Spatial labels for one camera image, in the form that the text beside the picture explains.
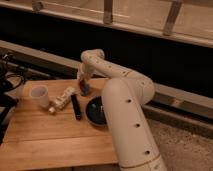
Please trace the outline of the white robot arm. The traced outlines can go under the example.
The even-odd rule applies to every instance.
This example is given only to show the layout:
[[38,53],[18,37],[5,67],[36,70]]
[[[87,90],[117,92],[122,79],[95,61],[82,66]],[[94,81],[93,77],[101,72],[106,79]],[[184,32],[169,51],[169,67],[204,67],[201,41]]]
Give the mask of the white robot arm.
[[130,68],[105,60],[101,49],[81,53],[78,82],[87,85],[94,71],[108,78],[101,99],[121,171],[167,171],[142,106],[155,94],[153,81]]

